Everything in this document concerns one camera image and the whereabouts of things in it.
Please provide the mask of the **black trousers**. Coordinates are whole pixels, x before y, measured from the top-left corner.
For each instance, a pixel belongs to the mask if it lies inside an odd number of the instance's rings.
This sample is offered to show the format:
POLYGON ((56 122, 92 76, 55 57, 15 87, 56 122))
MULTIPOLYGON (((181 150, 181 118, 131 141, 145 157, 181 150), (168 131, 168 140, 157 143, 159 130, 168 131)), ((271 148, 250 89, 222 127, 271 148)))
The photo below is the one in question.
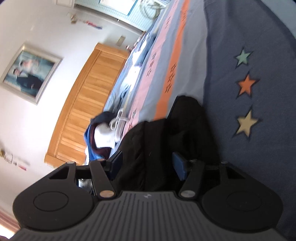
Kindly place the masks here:
POLYGON ((173 153, 185 160, 220 163, 217 144, 205 110, 189 96, 178 96, 166 118, 134 126, 118 148, 123 162, 112 185, 120 191, 176 191, 183 182, 173 164, 173 153))

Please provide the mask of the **blue garment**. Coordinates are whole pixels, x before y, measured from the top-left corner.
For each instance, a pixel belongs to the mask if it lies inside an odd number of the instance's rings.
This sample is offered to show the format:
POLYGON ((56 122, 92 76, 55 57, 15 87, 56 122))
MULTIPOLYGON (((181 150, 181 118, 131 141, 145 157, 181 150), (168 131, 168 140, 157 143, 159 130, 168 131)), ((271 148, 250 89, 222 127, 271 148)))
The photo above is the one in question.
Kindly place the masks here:
POLYGON ((93 139, 93 131, 94 128, 92 127, 92 125, 89 125, 84 133, 84 141, 86 144, 86 149, 85 149, 85 154, 87 157, 87 160, 90 161, 95 161, 97 159, 100 159, 99 154, 95 153, 95 151, 93 151, 92 149, 92 144, 94 144, 93 139))

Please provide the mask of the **maroon garment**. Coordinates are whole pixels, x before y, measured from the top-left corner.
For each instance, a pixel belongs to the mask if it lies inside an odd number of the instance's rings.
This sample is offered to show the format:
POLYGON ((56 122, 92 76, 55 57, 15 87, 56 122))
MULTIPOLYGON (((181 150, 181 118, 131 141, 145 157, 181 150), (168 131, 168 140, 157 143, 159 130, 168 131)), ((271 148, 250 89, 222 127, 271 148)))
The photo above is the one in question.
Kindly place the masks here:
POLYGON ((105 159, 107 160, 110 156, 110 153, 111 153, 111 148, 110 147, 102 147, 102 148, 98 148, 95 144, 95 139, 94 139, 94 133, 95 133, 95 126, 92 126, 94 128, 93 131, 93 141, 94 141, 94 144, 92 144, 92 149, 93 151, 95 151, 95 153, 99 154, 100 156, 100 159, 105 159))

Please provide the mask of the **dark navy garment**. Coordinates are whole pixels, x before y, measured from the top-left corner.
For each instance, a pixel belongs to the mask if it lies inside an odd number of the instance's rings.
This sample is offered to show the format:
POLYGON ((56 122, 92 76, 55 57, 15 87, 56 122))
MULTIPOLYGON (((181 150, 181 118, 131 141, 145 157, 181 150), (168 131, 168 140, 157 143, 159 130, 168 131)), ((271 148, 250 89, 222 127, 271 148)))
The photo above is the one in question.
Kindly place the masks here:
POLYGON ((91 119, 90 125, 100 125, 102 123, 105 123, 107 125, 110 124, 110 122, 116 117, 116 114, 110 112, 110 111, 104 111, 97 115, 95 118, 91 119))

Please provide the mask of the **light blue sweatpants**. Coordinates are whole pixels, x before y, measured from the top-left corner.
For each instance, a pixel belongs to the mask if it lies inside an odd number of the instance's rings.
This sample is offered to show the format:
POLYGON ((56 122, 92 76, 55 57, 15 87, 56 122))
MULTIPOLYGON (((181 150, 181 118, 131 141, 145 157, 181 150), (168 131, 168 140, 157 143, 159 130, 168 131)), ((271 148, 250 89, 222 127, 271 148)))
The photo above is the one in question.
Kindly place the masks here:
POLYGON ((121 107, 126 96, 132 91, 155 38, 156 33, 150 28, 140 36, 136 44, 133 46, 133 49, 107 99, 104 107, 105 111, 116 112, 121 107))

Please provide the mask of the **wooden headboard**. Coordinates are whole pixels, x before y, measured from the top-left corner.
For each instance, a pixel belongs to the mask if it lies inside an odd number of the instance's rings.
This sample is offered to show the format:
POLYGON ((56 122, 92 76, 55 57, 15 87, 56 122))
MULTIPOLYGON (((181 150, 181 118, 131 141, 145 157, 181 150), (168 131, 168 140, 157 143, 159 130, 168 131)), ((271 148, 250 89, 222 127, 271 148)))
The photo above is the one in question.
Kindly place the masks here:
POLYGON ((126 50, 98 43, 79 73, 57 120, 44 162, 57 168, 85 162, 84 133, 100 114, 129 56, 126 50))

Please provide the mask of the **striped star bedsheet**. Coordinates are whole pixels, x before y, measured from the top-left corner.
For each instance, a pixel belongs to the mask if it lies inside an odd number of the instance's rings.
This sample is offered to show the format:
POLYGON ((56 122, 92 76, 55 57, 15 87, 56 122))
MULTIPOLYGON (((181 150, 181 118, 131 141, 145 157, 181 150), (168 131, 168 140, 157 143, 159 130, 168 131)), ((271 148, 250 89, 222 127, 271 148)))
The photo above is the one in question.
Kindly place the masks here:
POLYGON ((138 78, 123 70, 104 109, 131 128, 194 97, 222 160, 281 197, 277 227, 295 240, 295 2, 173 1, 148 36, 138 78))

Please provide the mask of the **teal sliding wardrobe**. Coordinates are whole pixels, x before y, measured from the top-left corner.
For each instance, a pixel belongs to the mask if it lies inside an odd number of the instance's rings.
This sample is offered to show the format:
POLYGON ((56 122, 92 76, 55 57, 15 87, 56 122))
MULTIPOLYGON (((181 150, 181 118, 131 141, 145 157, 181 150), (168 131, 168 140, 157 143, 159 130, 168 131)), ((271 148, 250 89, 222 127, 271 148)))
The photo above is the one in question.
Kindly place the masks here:
POLYGON ((111 16, 118 21, 131 25, 141 31, 150 28, 160 13, 170 1, 141 1, 141 0, 78 0, 78 1, 54 1, 55 4, 73 8, 82 6, 105 15, 111 16))

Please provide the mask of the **grey sweatpants with drawstring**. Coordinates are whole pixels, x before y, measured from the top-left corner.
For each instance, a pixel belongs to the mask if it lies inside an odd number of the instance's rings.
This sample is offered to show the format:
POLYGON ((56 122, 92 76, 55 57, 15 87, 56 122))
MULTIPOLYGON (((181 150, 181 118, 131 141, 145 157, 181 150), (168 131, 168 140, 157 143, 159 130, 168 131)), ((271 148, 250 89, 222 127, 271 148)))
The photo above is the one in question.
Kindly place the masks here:
POLYGON ((123 137, 125 124, 129 121, 125 117, 125 112, 121 108, 116 117, 109 124, 101 123, 95 128, 94 140, 97 148, 112 148, 119 143, 123 137))

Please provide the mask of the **framed wall picture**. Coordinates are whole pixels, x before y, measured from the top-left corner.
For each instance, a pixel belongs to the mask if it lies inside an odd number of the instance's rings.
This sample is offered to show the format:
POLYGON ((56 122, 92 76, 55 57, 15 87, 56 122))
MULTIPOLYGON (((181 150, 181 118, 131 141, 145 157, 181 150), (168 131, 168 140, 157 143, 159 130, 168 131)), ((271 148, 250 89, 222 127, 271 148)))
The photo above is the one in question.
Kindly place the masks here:
POLYGON ((25 42, 2 74, 1 87, 37 105, 62 60, 25 42))

